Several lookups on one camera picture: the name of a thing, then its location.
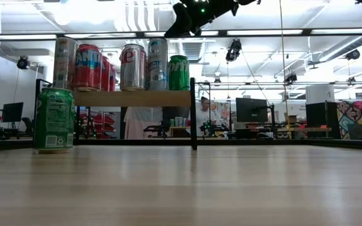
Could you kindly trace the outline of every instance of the black monitor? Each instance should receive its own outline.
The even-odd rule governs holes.
[[[22,120],[23,102],[4,104],[3,122],[20,122]]]
[[[238,122],[268,122],[266,100],[236,98]]]

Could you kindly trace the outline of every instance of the soda can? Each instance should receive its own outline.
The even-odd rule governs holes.
[[[168,90],[168,43],[152,38],[148,47],[148,90]]]
[[[114,92],[116,90],[116,68],[114,65],[110,65],[110,92]]]
[[[189,90],[189,62],[186,56],[174,55],[168,63],[168,89]]]
[[[103,57],[103,68],[101,72],[101,91],[110,91],[111,64],[108,57]]]
[[[55,40],[53,87],[72,89],[78,46],[78,42],[71,38],[63,37]]]
[[[127,44],[120,56],[121,91],[144,90],[146,82],[146,52],[141,45]]]
[[[94,45],[80,45],[76,51],[75,77],[72,86],[78,91],[101,89],[102,55]]]
[[[67,89],[44,88],[37,98],[34,148],[62,153],[74,142],[75,100]]]

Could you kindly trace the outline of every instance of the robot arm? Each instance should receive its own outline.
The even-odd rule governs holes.
[[[173,6],[177,19],[175,23],[168,29],[164,37],[178,38],[189,36],[192,32],[199,36],[202,31],[201,26],[211,23],[214,19],[231,11],[235,16],[239,4],[244,6],[257,0],[180,0]]]

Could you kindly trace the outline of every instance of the green soda can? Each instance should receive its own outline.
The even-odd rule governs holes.
[[[67,89],[44,88],[37,98],[35,149],[67,152],[74,145],[75,100]]]
[[[168,63],[168,89],[189,90],[189,62],[186,56],[174,55]]]

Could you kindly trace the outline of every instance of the red soda can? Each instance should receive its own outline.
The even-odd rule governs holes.
[[[116,90],[116,68],[110,65],[110,89],[111,92]]]
[[[101,89],[102,54],[94,45],[80,45],[76,51],[73,88],[78,91]]]
[[[108,57],[103,57],[103,69],[101,73],[101,91],[109,91],[110,89],[110,73],[111,65]]]

